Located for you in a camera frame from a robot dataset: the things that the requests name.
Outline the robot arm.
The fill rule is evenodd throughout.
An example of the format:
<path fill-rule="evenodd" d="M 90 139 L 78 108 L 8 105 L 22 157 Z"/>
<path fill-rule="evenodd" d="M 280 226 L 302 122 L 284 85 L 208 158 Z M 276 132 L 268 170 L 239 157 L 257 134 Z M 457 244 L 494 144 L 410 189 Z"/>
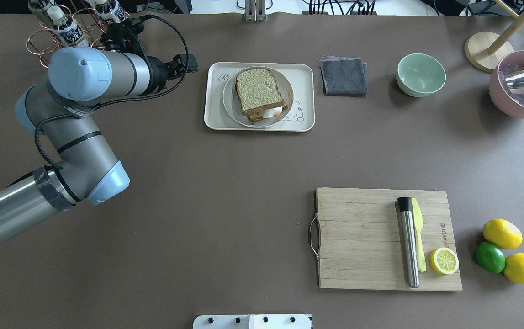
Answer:
<path fill-rule="evenodd" d="M 16 103 L 16 117 L 36 146 L 46 135 L 57 163 L 17 179 L 0 191 L 0 244 L 84 199 L 98 205 L 125 190 L 130 179 L 92 119 L 111 98 L 148 100 L 166 94 L 168 81 L 198 69 L 191 54 L 171 62 L 96 48 L 62 48 L 53 54 L 44 83 Z"/>

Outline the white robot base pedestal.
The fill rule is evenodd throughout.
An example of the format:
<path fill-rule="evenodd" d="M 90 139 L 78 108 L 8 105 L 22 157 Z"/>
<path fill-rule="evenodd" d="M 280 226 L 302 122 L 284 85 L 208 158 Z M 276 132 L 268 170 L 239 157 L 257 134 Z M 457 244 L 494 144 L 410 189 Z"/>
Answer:
<path fill-rule="evenodd" d="M 193 329 L 313 329 L 308 314 L 229 314 L 201 315 Z"/>

